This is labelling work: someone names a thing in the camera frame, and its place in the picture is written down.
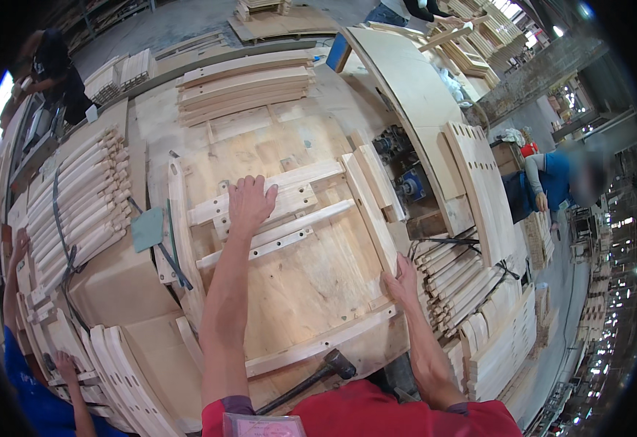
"blue shirt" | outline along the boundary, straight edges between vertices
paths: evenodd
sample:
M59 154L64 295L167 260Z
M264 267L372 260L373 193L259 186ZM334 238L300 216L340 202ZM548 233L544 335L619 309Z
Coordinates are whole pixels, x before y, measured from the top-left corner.
M553 153L544 154L545 166L544 171L539 171L539 182L544 193L549 209L559 211L569 206L575 205L574 197L571 195L571 186L569 184L571 178L571 163L563 152L558 150ZM532 190L527 174L523 171L520 173L520 184L526 194L523 199L524 212L532 214L539 212L534 198L536 195Z
M32 424L32 428L43 437L74 437L76 418L73 406L58 398L39 380L34 378L32 369L17 345L17 340L8 327L5 333L5 373L8 380L17 389L17 402ZM90 415L98 436L127 437L127 434L114 429L100 416Z

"person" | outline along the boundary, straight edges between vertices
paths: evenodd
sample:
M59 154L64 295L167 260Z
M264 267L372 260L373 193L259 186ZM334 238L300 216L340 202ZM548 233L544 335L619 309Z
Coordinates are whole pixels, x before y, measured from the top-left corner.
M56 397L34 377L30 366L17 345L17 263L25 257L30 240L24 229L17 231L16 247L10 256L8 278L3 295L3 320L5 334L5 373L15 389L17 403L40 436L77 437L126 437L111 427L105 419L92 416L80 392L78 375L73 357L57 351L56 369L68 386L71 397L68 402Z
M560 211L573 205L590 207L611 178L602 151L577 145L530 155L524 158L524 170L502 176L513 223L549 211L552 231L559 228Z
M16 63L9 70L15 83L13 91L15 87L21 87L27 76L33 79L19 94L21 99L42 92L47 109L58 105L63 99L66 107L64 119L70 125L77 125L86 117L86 110L93 105L85 94L86 86L68 55L68 47L58 29L38 30L30 35L20 48Z
M229 186L229 236L212 277L200 323L206 366L201 377L202 436L223 434L224 413L254 415L245 373L244 335L248 321L248 251L251 238L272 213L277 185L264 192L264 177L246 176ZM423 401L399 405L367 380L301 401L298 415L312 436L520 436L499 401L467 402L428 321L416 289L416 269L398 255L397 277L383 274L403 308L410 337L413 374Z
M381 3L366 16L365 23L374 21L405 27L411 16L431 23L464 23L460 18L440 11L436 0L381 0Z

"white cloth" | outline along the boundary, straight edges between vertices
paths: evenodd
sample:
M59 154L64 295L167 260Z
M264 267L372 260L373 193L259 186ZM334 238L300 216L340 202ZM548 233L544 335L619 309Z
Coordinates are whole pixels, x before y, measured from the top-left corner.
M406 5L404 5L403 0L381 0L381 3L398 15L401 15L406 20L410 20L410 14L408 13L408 9L406 9Z

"gray sleeve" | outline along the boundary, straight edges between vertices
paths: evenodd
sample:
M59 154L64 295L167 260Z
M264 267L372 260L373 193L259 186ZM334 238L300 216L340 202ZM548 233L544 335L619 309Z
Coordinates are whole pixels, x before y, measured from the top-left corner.
M544 154L531 154L524 158L524 172L527 180L530 181L534 195L541 193L541 182L539 181L539 171L544 171L546 159Z

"plywood workbench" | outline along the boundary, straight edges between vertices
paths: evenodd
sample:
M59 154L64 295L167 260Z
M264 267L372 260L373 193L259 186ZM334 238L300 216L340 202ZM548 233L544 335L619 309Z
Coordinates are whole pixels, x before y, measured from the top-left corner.
M314 51L327 54L328 49ZM115 115L106 120L125 126L132 171L136 172L131 177L139 183L131 192L139 205L146 205L147 188L150 207L165 208L171 150L184 163L191 208L221 194L224 180L233 183L246 174L278 175L286 170L281 161L287 158L298 166L339 160L353 151L347 139L351 132L373 138L398 123L396 114L375 91L378 84L357 57L348 60L341 75L317 64L316 82L305 99L247 110L191 128L178 124L174 81L119 103ZM318 183L314 190L318 203L306 212L352 197L340 176ZM405 224L389 224L389 229L396 246L407 251L410 242ZM251 262L246 359L280 353L340 327L368 313L375 300L384 299L380 260L357 208L315 224L313 231L305 240ZM193 227L192 235L197 259L222 248L211 224ZM213 270L201 270L205 287L212 274ZM173 288L178 296L183 295L176 283ZM122 327L163 406L185 431L199 429L200 372L176 325L183 311L158 281L149 252L135 254L127 234L74 278L71 298L89 326ZM331 346L356 365L358 377L365 377L409 349L405 318L399 313ZM253 405L266 404L308 377L323 354L252 378ZM286 413L302 398L343 383L337 377L329 378L274 414Z

